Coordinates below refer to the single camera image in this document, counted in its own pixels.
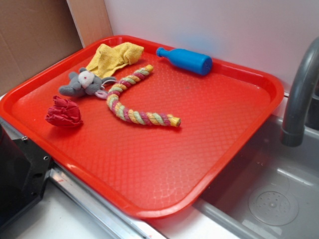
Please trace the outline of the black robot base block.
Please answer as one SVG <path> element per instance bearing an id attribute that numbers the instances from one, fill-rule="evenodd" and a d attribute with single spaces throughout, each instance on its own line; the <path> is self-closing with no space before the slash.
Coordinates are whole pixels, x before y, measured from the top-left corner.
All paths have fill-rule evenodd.
<path id="1" fill-rule="evenodd" d="M 52 158 L 30 139 L 11 139 L 0 128 L 0 230 L 43 198 Z"/>

